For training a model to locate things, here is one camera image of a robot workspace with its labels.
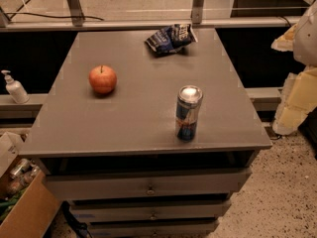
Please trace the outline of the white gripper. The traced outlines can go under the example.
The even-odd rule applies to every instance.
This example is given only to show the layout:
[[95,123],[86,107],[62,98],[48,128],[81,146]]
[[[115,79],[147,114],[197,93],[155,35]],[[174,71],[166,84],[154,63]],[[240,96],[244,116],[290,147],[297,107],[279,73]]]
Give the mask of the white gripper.
[[274,115],[273,131],[289,135],[317,107],[317,0],[305,11],[298,24],[275,39],[270,47],[280,52],[293,51],[295,60],[309,65],[299,74],[288,75]]

